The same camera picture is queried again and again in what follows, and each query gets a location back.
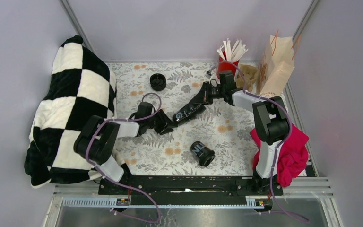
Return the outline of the stack of black cups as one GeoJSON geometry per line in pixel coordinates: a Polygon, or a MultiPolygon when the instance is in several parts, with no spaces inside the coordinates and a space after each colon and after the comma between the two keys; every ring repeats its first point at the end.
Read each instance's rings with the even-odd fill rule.
{"type": "Polygon", "coordinates": [[[206,110],[203,104],[186,104],[183,108],[173,115],[173,122],[177,126],[183,125],[195,119],[199,114],[206,110]]]}

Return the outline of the single black coffee cup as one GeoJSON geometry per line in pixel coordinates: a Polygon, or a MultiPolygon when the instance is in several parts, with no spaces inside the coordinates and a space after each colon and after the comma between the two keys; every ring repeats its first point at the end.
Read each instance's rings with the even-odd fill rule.
{"type": "Polygon", "coordinates": [[[200,141],[193,142],[190,151],[200,160],[209,155],[208,148],[200,141]]]}

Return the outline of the single black lid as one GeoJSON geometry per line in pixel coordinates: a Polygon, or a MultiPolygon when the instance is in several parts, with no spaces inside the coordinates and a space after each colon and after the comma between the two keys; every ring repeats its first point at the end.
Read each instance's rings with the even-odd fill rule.
{"type": "Polygon", "coordinates": [[[201,154],[199,156],[199,164],[201,166],[207,167],[213,161],[214,158],[215,158],[214,151],[212,151],[212,150],[203,151],[203,152],[201,152],[201,154]]]}

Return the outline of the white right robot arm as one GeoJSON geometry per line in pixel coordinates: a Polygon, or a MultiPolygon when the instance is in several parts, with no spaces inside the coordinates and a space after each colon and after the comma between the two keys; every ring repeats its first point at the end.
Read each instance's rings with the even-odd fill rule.
{"type": "Polygon", "coordinates": [[[217,85],[204,82],[190,103],[210,105],[215,99],[222,99],[231,106],[253,113],[255,130],[261,145],[252,188],[259,195],[274,195],[280,150],[292,133],[292,123],[283,100],[279,96],[266,98],[237,88],[234,74],[230,70],[221,72],[219,79],[217,85]]]}

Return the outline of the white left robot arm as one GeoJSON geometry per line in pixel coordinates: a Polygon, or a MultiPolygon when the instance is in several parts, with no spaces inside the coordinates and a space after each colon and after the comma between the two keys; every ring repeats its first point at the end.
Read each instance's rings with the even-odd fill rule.
{"type": "Polygon", "coordinates": [[[110,189],[116,194],[126,192],[128,182],[123,177],[124,169],[116,161],[112,152],[118,138],[137,137],[148,129],[163,135],[173,132],[177,124],[162,109],[156,111],[148,102],[141,102],[136,112],[126,121],[93,115],[82,128],[73,149],[85,160],[93,164],[93,168],[105,178],[111,179],[110,189]]]}

